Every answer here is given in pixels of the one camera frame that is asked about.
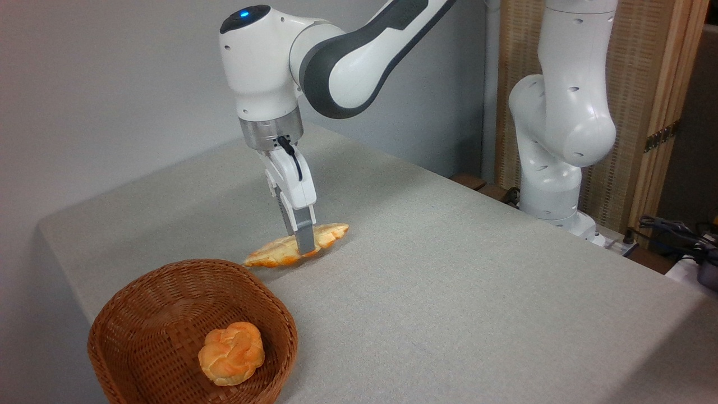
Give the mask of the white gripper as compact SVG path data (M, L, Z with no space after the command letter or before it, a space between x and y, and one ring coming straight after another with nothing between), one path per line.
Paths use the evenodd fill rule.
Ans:
M276 187L275 197L287 233L295 236L300 255L308 255L315 251L316 191L306 159L297 146L292 149L293 154L279 148L260 151L259 156L272 187Z

